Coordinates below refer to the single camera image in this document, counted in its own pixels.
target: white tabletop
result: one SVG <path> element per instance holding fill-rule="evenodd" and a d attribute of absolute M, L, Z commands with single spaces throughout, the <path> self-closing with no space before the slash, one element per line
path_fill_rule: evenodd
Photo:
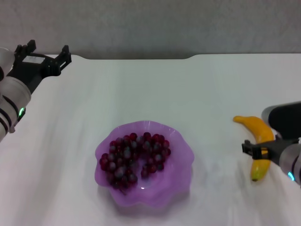
<path fill-rule="evenodd" d="M 72 56 L 35 90 L 0 144 L 3 226 L 296 226 L 301 189 L 272 164 L 250 182 L 254 141 L 235 115 L 300 100 L 300 54 L 202 55 L 186 60 Z M 94 180 L 95 149 L 118 125 L 157 121 L 195 154 L 189 194 L 163 210 L 116 206 Z"/>

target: banana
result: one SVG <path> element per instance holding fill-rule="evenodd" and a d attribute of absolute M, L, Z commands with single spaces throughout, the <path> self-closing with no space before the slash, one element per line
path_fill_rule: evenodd
<path fill-rule="evenodd" d="M 263 120 L 255 116 L 243 117 L 235 116 L 233 118 L 234 122 L 243 124 L 247 129 L 251 131 L 254 135 L 256 143 L 264 143 L 267 141 L 274 140 L 274 134 L 270 127 L 268 127 Z M 270 160 L 260 159 L 253 160 L 251 168 L 251 180 L 259 181 L 264 178 L 269 170 Z"/>

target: glass bowl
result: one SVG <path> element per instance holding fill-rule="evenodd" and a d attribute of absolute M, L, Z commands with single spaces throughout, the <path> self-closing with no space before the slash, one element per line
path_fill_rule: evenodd
<path fill-rule="evenodd" d="M 135 172 L 138 176 L 138 182 L 135 186 L 127 189 L 126 195 L 124 195 L 106 181 L 106 175 L 100 168 L 99 160 L 103 153 L 109 151 L 109 144 L 112 140 L 130 133 L 136 133 L 140 136 L 144 132 L 150 132 L 151 135 L 162 134 L 170 142 L 171 155 L 164 163 L 164 170 L 151 174 L 147 180 L 141 179 L 140 172 L 143 162 L 139 160 L 139 169 Z M 119 206 L 126 207 L 143 203 L 152 207 L 163 207 L 175 194 L 190 189 L 191 165 L 194 161 L 192 149 L 177 130 L 158 122 L 136 121 L 118 126 L 100 143 L 95 151 L 95 156 L 97 159 L 95 181 L 98 185 L 109 189 Z"/>

